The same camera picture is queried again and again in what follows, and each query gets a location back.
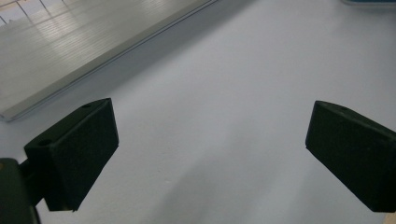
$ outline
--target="black rubber pad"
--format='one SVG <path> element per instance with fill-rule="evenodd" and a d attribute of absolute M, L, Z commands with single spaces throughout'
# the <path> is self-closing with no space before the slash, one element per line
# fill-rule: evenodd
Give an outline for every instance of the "black rubber pad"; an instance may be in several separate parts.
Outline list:
<path fill-rule="evenodd" d="M 78 210 L 118 145 L 110 99 L 80 107 L 27 144 L 35 170 L 49 173 L 49 210 Z"/>
<path fill-rule="evenodd" d="M 372 211 L 396 211 L 395 132 L 343 106 L 317 101 L 305 143 Z"/>

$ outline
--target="screw hole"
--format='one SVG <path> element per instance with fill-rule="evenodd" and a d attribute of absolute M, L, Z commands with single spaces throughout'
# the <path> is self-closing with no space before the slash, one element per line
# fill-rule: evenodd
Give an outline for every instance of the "screw hole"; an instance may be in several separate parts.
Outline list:
<path fill-rule="evenodd" d="M 44 146 L 49 145 L 51 142 L 52 142 L 51 140 L 46 139 L 46 140 L 43 140 L 43 141 L 39 142 L 38 145 L 41 146 L 41 147 L 44 147 Z"/>

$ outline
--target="white surface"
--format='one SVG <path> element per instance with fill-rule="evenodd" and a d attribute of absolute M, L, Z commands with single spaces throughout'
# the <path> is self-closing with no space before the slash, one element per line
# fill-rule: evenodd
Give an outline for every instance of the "white surface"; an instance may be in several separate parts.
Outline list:
<path fill-rule="evenodd" d="M 1 157 L 112 97 L 120 147 L 76 213 L 44 224 L 380 224 L 305 149 L 315 100 L 396 130 L 396 15 L 330 0 L 222 0 L 0 123 Z"/>
<path fill-rule="evenodd" d="M 0 27 L 0 118 L 20 113 L 212 0 L 80 0 Z"/>

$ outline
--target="white table surface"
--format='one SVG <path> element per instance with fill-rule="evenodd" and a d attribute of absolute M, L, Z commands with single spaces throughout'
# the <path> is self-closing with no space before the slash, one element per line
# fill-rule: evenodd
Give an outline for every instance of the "white table surface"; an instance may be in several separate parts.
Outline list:
<path fill-rule="evenodd" d="M 220 0 L 0 123 L 0 157 L 111 97 L 119 149 L 76 213 L 41 202 L 43 224 L 380 224 L 304 140 L 316 100 L 396 130 L 395 12 Z"/>

